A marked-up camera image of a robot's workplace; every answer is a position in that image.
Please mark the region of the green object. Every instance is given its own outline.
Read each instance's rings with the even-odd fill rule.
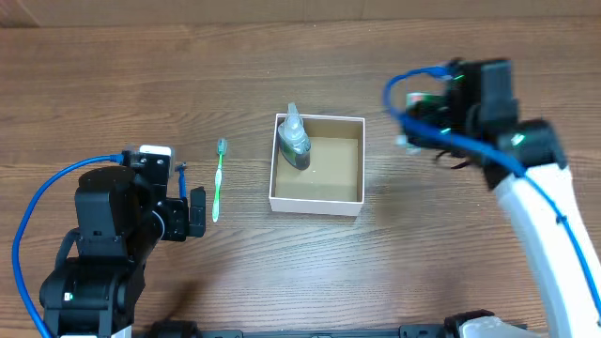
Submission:
[[[217,142],[217,154],[219,155],[219,164],[217,165],[217,173],[215,173],[215,201],[213,201],[213,222],[219,220],[219,191],[222,187],[222,163],[223,155],[227,151],[227,140],[219,139]]]

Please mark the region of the cardboard box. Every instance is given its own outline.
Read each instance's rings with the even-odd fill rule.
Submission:
[[[271,152],[272,211],[357,216],[363,206],[365,119],[301,115],[311,139],[311,164],[293,167],[280,153],[275,117]]]

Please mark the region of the green light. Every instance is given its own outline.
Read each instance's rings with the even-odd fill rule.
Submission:
[[[520,143],[522,143],[522,141],[524,141],[525,138],[526,136],[524,136],[523,134],[517,133],[514,135],[514,137],[511,138],[511,144],[517,146]]]

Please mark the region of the toothbrush head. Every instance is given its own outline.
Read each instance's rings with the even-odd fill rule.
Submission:
[[[224,138],[221,138],[217,142],[217,154],[225,155],[226,151],[227,151],[227,140],[225,140]]]

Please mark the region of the plastic bottle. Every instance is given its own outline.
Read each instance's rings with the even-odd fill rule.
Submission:
[[[294,102],[288,103],[288,114],[278,126],[278,138],[284,158],[299,170],[307,169],[310,164],[311,141],[304,131],[301,115]]]

